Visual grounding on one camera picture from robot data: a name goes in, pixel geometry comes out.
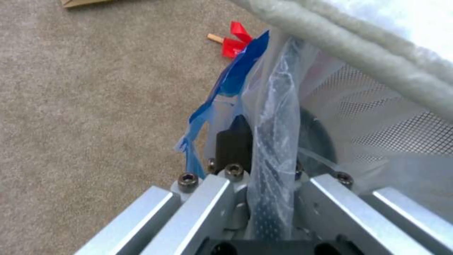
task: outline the red tape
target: red tape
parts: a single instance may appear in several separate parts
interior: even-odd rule
[[[225,37],[222,45],[222,55],[233,59],[247,47],[253,38],[247,33],[241,23],[235,21],[231,22],[230,33],[240,41]]]

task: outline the wooden stick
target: wooden stick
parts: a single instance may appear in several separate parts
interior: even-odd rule
[[[207,34],[207,38],[211,41],[223,44],[223,38],[215,34]]]

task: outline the metal bar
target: metal bar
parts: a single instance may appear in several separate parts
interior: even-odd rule
[[[151,187],[76,254],[138,254],[180,206],[179,196]]]
[[[304,183],[296,202],[304,222],[322,239],[346,236],[365,254],[430,254],[328,174]]]
[[[435,254],[453,254],[453,225],[393,188],[365,197],[376,210]]]
[[[206,237],[220,237],[234,208],[233,185],[208,175],[141,254],[193,255]]]

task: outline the plastic wrap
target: plastic wrap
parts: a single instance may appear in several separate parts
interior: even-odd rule
[[[264,58],[253,129],[253,158],[247,201],[249,235],[288,239],[294,206],[294,174],[300,119],[297,92],[303,74],[303,42],[272,34]]]

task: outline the hole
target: hole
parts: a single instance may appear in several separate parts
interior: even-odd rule
[[[338,173],[337,178],[340,181],[350,181],[350,177],[344,173]]]
[[[183,181],[189,181],[189,180],[193,180],[193,179],[194,179],[194,176],[191,174],[186,174],[183,176]]]
[[[211,255],[237,255],[237,250],[232,244],[222,242],[214,246]]]
[[[323,254],[329,254],[329,255],[340,255],[341,253],[338,252],[335,247],[333,247],[331,244],[323,243],[320,245],[317,245],[314,248],[314,253],[315,255],[323,255]]]
[[[231,171],[236,171],[236,172],[237,172],[237,171],[239,171],[239,167],[238,167],[237,165],[232,165],[232,166],[230,167],[230,170],[231,170]]]

